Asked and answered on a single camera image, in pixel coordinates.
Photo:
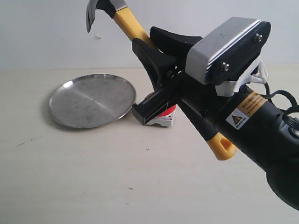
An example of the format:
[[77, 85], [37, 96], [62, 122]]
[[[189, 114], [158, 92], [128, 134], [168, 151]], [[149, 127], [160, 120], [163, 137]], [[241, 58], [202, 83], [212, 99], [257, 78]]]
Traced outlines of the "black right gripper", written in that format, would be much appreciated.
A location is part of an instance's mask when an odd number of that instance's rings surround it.
[[158, 27], [151, 27], [150, 39], [161, 50], [134, 38], [132, 51], [145, 68], [154, 93], [139, 104], [133, 104], [132, 114], [143, 125], [174, 105], [179, 105], [189, 120], [200, 116], [218, 130], [235, 129], [232, 110], [228, 108], [233, 91], [220, 93], [217, 88], [226, 81], [236, 81], [234, 72], [218, 72], [210, 75], [212, 81], [202, 84], [185, 72], [173, 73], [176, 58], [186, 58], [189, 50], [201, 36], [175, 34]]

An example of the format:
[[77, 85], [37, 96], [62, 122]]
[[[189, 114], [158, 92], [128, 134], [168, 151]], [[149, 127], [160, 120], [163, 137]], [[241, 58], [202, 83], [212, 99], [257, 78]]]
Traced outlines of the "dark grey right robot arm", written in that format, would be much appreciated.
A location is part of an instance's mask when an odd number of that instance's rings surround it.
[[261, 95], [249, 83], [262, 81], [261, 49], [271, 25], [221, 25], [206, 37], [177, 35], [152, 27], [149, 42], [132, 40], [154, 93], [132, 107], [141, 124], [178, 105], [219, 160], [240, 149], [266, 174], [272, 191], [299, 207], [299, 110], [276, 107], [273, 93]]

